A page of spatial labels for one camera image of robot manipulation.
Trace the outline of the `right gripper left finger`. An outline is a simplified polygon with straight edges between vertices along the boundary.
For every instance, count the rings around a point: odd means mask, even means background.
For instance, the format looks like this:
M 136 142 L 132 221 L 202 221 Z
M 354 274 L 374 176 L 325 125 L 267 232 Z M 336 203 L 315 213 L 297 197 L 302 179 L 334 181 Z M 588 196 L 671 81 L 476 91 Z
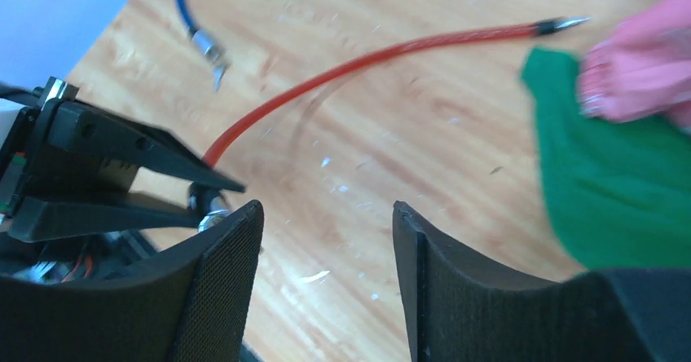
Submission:
M 264 209 L 219 224 L 103 279 L 1 279 L 4 361 L 254 361 L 243 343 Z

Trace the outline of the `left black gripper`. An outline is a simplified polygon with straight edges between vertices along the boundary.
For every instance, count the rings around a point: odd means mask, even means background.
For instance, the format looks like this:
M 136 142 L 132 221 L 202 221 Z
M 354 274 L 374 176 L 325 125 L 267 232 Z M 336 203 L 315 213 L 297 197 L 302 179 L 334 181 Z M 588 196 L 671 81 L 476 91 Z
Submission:
M 129 191 L 139 167 L 244 192 L 176 136 L 77 102 L 51 77 L 32 90 L 1 85 L 1 271 L 37 261 L 40 241 L 162 227 L 196 227 L 180 205 Z

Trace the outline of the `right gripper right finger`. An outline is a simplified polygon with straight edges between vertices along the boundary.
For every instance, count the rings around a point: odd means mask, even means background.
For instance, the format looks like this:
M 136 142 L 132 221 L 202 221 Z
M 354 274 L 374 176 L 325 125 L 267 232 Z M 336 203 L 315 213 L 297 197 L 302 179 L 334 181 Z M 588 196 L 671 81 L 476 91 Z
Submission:
M 488 258 L 403 201 L 392 232 L 414 361 L 690 358 L 687 269 L 598 269 L 552 282 Z

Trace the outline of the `red cable lock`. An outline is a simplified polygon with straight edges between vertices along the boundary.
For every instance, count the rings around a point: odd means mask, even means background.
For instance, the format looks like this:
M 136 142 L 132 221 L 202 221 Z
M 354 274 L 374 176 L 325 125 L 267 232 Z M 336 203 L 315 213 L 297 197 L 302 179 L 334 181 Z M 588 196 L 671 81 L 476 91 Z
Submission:
M 447 46 L 459 46 L 476 42 L 497 42 L 513 39 L 523 38 L 540 38 L 554 33 L 559 33 L 569 28 L 573 28 L 578 24 L 588 21 L 587 17 L 570 17 L 570 18 L 556 18 L 550 20 L 541 20 L 533 24 L 519 24 L 508 27 L 498 27 L 492 29 L 478 29 L 461 32 L 452 32 L 438 34 L 415 40 L 401 42 L 392 46 L 386 46 L 379 50 L 368 52 L 343 64 L 339 64 L 334 68 L 330 68 L 324 73 L 320 73 L 315 77 L 295 85 L 293 88 L 281 93 L 266 101 L 264 104 L 256 107 L 244 117 L 240 118 L 236 123 L 233 123 L 227 128 L 209 147 L 204 155 L 204 161 L 210 166 L 216 166 L 221 161 L 225 151 L 246 131 L 258 124 L 264 117 L 268 117 L 271 113 L 277 112 L 280 107 L 288 105 L 295 99 L 301 98 L 315 89 L 326 86 L 329 82 L 341 81 L 343 78 L 356 74 L 367 68 L 371 68 L 378 64 L 384 64 L 387 61 L 400 58 L 404 55 L 414 52 L 425 51 L 433 48 L 441 48 Z M 330 176 L 323 176 L 326 178 L 325 182 L 331 182 Z M 300 199 L 308 197 L 316 197 L 317 199 L 310 199 L 316 201 L 322 196 L 332 195 L 334 192 L 341 190 L 339 184 L 332 184 L 332 186 L 324 191 L 321 185 L 326 183 L 319 183 L 319 189 L 310 187 L 301 188 L 304 195 L 300 194 Z M 201 188 L 201 186 L 190 186 L 190 208 L 196 213 L 203 216 L 199 223 L 198 231 L 202 232 L 217 222 L 218 219 L 228 216 L 232 210 L 227 204 L 220 188 Z

